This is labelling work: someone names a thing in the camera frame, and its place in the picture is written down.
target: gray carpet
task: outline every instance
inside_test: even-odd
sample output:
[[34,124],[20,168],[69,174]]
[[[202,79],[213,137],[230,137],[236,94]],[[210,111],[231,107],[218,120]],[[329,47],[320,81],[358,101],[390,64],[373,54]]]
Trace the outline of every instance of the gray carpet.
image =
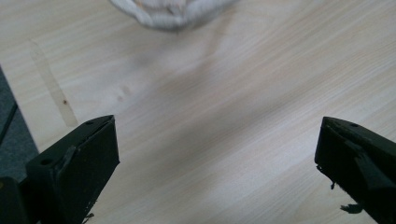
[[24,165],[37,155],[33,139],[0,67],[0,176],[22,181],[26,177]]

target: white object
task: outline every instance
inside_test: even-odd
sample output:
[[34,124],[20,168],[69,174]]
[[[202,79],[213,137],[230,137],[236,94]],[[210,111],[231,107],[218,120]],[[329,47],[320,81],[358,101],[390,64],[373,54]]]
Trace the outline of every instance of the white object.
[[153,29],[178,31],[209,21],[237,0],[110,0]]

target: black wire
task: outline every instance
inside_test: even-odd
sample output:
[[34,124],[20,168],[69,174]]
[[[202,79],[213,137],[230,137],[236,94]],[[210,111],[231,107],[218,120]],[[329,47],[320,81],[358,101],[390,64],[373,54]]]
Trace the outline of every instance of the black wire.
[[11,125],[11,121],[14,119],[15,113],[17,112],[17,108],[18,108],[17,103],[14,102],[14,104],[11,107],[11,111],[8,114],[6,124],[4,125],[4,128],[0,133],[0,146],[2,145],[3,140],[6,137],[9,125]]

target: black object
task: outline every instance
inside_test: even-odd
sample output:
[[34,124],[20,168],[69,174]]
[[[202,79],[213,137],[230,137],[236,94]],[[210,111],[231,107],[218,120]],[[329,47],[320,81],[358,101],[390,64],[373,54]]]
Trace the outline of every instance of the black object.
[[396,223],[396,144],[358,124],[323,118],[315,155],[318,169],[377,223]]
[[0,178],[0,223],[81,224],[119,163],[114,117],[81,124],[29,161],[20,184]]

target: light wood surface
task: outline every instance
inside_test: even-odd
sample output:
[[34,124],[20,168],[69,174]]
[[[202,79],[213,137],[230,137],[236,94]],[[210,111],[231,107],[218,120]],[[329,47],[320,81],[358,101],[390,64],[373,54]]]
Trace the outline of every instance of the light wood surface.
[[108,223],[374,223],[316,169],[323,116],[396,141],[396,2],[242,0],[192,31],[105,0],[0,1],[0,64],[39,150],[114,114]]

